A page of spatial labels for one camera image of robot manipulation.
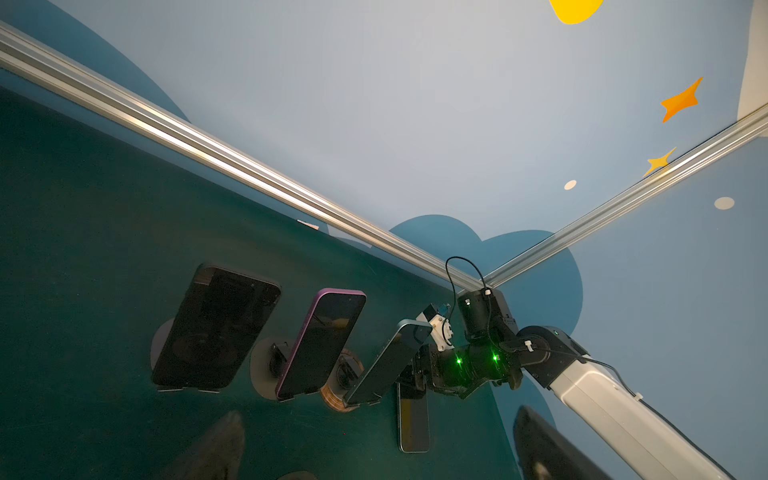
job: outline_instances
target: orange star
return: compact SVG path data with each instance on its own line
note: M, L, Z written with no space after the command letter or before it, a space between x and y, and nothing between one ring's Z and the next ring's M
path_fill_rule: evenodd
M668 98L667 100L661 102L661 104L667 109L667 114L664 115L664 119L661 121L661 123L664 123L672 118L680 110L699 104L695 94L696 89L699 88L699 83L701 83L702 80L703 77L699 78L696 80L696 83L686 88L683 93L675 95L674 97Z
M656 170L657 168L666 167L667 165L669 165L669 162L667 161L667 159L670 157L670 155L672 155L672 152L674 152L676 149L677 147L673 148L672 150L670 150L670 153L664 155L662 158L651 158L648 161L648 163L650 164L650 170L645 172L645 175L643 175L643 177L647 177L650 172Z

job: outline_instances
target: yellow star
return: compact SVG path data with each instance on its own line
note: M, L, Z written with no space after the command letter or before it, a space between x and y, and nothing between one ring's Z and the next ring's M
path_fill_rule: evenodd
M650 172L656 170L657 168L666 167L667 165L669 165L669 162L667 161L667 159L670 157L670 155L672 155L672 152L674 152L676 149L677 147L673 148L672 150L670 150L670 153L664 155L662 158L651 158L648 161L648 163L650 163L650 170L645 172L645 175L643 175L643 177L647 177Z

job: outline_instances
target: black cable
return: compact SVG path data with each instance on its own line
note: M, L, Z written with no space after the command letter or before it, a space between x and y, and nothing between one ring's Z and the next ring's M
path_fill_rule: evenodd
M559 353L559 354L561 354L561 355L566 355L566 356L570 356L570 357L573 357L573 358L575 358L576 360L579 360L579 361L580 361L580 362L582 362L582 363L584 363L584 362L592 362L592 363L597 363L598 365L602 365L602 366L604 366L605 368L607 368L607 369L610 369L610 370L611 370L613 373L615 373L615 374L616 374L616 378L617 378L617 379L618 379L618 381L621 383L621 386L623 386L623 387L624 387L624 388L627 390L627 392L629 392L629 394L630 394L630 395L632 395L633 397L637 395L635 392L633 392L633 391L632 391L632 389L631 389L631 388L629 388L629 386L628 386L628 385L627 385L627 383L624 381L624 379L622 379L622 378L621 378L621 374L619 373L619 371L618 371L618 370L616 370L616 369L615 369L613 366L611 366L611 365L608 365L608 364L607 364L607 363L605 363L605 362L601 362L601 361L599 361L599 360L595 360L595 359L590 359L590 358L587 358L587 357L585 357L585 356L575 355L574 353L568 353L568 352L557 352L557 351L555 351L555 350L542 349L542 348L538 348L538 347L534 347L534 350L541 350L542 352L549 352L549 353ZM717 461L715 461L715 459L714 459L714 458L710 457L710 456L709 456L709 454L707 454L707 453L706 453L704 450L702 450L701 448L699 448L699 446L698 446L698 445L696 445L696 444L695 444L695 443L694 443L694 442L693 442L691 439L689 439L689 438L688 438L688 437L687 437L687 436L686 436L684 433L682 433L682 432L680 431L680 429L679 429L678 427L676 427L676 426L675 426L675 424L673 424L673 423L672 423L670 420L668 420L668 419L667 419L667 417L665 417L664 415L661 415L659 412L657 412L657 411L656 411L656 409L655 409L654 407L652 407L652 406L648 405L648 403L647 403L645 400L643 400L643 399L640 399L640 400L639 400L639 402L640 402L640 403L642 403L643 405L645 405L645 406L646 406L646 408L648 408L649 410L651 410L651 411L652 411L654 414L656 414L656 416L657 416L657 417L659 417L660 419L662 419L662 420L664 421L664 423L666 423L667 425L669 425L669 426L670 426L670 427L671 427L671 428L672 428L672 429L673 429L675 432L677 432L677 434L678 434L678 435L680 435L681 437L683 437L683 439L684 439L686 442L688 442L688 444L689 444L690 446L694 447L694 448L697 450L697 452L699 452L701 455L704 455L705 457L707 457L707 459L708 459L710 462L712 462L713 464L715 464L715 466L716 466L716 467L718 467L720 470L722 470L724 474L728 475L728 478L730 478L731 480L736 480L736 478L735 478L733 475L731 475L731 474L730 474L730 473L729 473L729 472L728 472L728 471L727 471L727 470L726 470L726 469L725 469L725 468L724 468L724 467L723 467L721 464L717 463Z

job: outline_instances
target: phone holder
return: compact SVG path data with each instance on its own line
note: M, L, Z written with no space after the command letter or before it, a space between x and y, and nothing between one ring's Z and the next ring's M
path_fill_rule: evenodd
M250 383L260 396L277 400L275 388L283 372L291 344L282 338L267 337L253 346L250 353Z
M349 387L362 375L363 370L362 362L354 352L348 349L342 350L328 381L320 389L320 396L323 397L326 405L341 413L356 409L357 405L345 407L343 398Z

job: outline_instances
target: blue smartphone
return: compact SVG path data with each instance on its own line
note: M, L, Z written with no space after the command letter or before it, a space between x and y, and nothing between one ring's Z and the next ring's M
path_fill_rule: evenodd
M421 320L403 320L397 332L376 357L371 368L344 395L344 406L377 403L395 383L397 377L411 361L432 333L432 325Z

